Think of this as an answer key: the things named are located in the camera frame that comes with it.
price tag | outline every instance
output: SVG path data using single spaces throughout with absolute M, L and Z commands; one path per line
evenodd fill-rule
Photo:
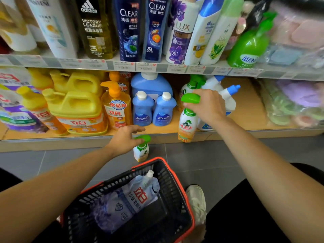
M 114 61 L 114 69 L 115 71 L 135 71 L 135 62 L 127 62 L 127 61 Z
M 0 55 L 0 65 L 2 66 L 12 66 L 13 63 L 5 55 Z
M 282 75 L 280 78 L 281 79 L 293 79 L 294 77 L 297 76 L 298 73 L 296 72 L 286 72 L 284 75 Z
M 82 60 L 80 59 L 58 59 L 62 68 L 81 68 Z
M 233 68 L 229 72 L 229 76 L 243 76 L 248 71 L 248 68 Z
M 185 73 L 186 65 L 168 65 L 167 73 Z
M 228 75 L 229 71 L 231 70 L 231 67 L 215 67 L 213 70 L 213 75 L 223 75 L 226 76 Z
M 205 71 L 205 66 L 188 66 L 187 73 L 188 74 L 203 74 Z
M 263 69 L 248 69 L 244 74 L 246 77 L 257 77 L 263 72 Z
M 105 60 L 82 60 L 83 68 L 95 70 L 108 70 Z
M 137 72 L 156 72 L 156 64 L 154 63 L 136 63 L 136 71 Z
M 30 67 L 48 67 L 40 55 L 15 55 L 15 58 L 23 65 Z

black plastic basket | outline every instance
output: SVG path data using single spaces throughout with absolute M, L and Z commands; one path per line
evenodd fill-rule
M 158 200 L 115 233 L 104 233 L 90 213 L 91 203 L 149 170 L 154 171 L 160 184 Z M 63 228 L 71 243 L 178 243 L 193 230 L 194 217 L 176 174 L 163 158 L 156 157 L 83 191 L 65 210 Z

adidas logo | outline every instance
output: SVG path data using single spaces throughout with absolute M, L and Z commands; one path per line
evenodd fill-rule
M 98 13 L 96 9 L 92 6 L 92 4 L 87 0 L 81 7 L 82 12 L 92 12 L 94 14 Z

purple detergent pouch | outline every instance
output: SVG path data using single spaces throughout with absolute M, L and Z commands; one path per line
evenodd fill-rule
M 38 93 L 30 82 L 31 76 L 26 68 L 0 67 L 0 121 L 11 130 L 45 133 L 48 128 L 20 105 L 21 96 L 16 93 L 21 86 Z
M 157 200 L 160 185 L 153 173 L 149 170 L 145 176 L 136 176 L 91 205 L 92 215 L 104 232 L 114 233 L 141 209 Z

shoe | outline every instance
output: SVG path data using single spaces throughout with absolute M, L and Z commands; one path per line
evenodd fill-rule
M 198 185 L 190 185 L 186 194 L 195 217 L 195 225 L 203 225 L 206 221 L 206 201 L 204 192 Z

